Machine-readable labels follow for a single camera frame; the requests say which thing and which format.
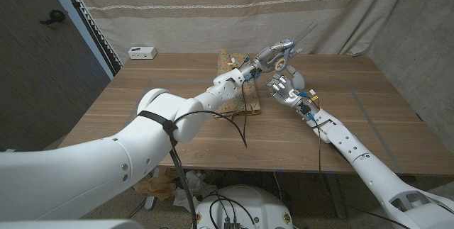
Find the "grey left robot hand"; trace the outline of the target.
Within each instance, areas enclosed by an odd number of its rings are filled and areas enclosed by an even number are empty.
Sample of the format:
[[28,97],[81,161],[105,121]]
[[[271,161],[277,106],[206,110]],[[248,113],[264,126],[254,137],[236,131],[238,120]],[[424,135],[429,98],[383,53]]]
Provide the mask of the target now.
[[302,52],[295,45],[294,40],[284,39],[263,49],[248,65],[251,77],[257,79],[262,72],[282,72],[288,68],[289,60]]

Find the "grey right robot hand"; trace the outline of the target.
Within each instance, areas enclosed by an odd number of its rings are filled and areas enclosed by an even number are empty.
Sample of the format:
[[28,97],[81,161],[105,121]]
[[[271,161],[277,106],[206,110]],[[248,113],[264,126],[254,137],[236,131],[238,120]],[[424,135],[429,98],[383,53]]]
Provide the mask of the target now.
[[292,76],[287,78],[283,73],[276,73],[267,83],[271,95],[281,104],[297,110],[301,116],[308,118],[308,113],[313,115],[319,112],[319,108],[303,92],[305,81],[302,75],[292,66],[287,67]]

